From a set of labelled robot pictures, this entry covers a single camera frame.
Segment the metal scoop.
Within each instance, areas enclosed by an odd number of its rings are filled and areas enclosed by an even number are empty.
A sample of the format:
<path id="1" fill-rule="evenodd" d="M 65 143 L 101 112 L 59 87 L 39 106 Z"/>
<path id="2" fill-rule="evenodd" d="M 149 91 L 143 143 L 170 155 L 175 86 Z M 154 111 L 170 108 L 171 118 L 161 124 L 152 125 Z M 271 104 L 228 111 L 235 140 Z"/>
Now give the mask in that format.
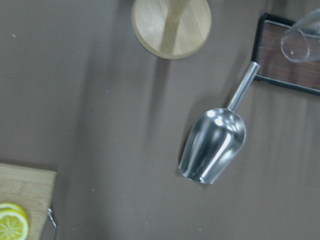
<path id="1" fill-rule="evenodd" d="M 192 125 L 178 166 L 182 176 L 213 184 L 242 149 L 247 128 L 236 110 L 259 69 L 250 62 L 226 107 L 206 111 Z"/>

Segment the wooden mug tree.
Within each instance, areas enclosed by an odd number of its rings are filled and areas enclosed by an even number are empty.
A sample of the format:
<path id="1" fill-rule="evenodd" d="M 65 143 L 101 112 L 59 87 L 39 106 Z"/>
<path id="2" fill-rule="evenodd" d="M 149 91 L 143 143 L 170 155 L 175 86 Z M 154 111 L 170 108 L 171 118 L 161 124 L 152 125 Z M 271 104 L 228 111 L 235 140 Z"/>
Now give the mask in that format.
<path id="1" fill-rule="evenodd" d="M 178 60 L 205 44 L 212 14 L 206 0 L 136 0 L 131 22 L 146 50 L 163 59 Z"/>

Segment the bamboo cutting board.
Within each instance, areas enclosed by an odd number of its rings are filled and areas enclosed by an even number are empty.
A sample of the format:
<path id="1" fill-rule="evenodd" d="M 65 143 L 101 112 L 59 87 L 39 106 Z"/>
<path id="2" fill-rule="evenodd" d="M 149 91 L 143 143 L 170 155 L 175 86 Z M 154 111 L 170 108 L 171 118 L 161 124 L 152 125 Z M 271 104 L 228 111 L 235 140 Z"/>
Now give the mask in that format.
<path id="1" fill-rule="evenodd" d="M 0 164 L 0 202 L 14 203 L 23 208 L 29 222 L 29 240 L 40 240 L 52 197 L 57 173 L 51 170 Z"/>

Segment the clear drinking glass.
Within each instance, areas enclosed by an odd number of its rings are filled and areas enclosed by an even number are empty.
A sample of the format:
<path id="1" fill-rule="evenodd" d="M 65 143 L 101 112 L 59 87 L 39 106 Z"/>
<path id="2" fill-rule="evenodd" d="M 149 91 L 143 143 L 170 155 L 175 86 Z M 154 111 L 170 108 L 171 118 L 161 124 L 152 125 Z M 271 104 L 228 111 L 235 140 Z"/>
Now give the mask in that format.
<path id="1" fill-rule="evenodd" d="M 280 47 L 283 55 L 291 62 L 319 61 L 320 10 L 313 10 L 286 30 L 281 38 Z"/>

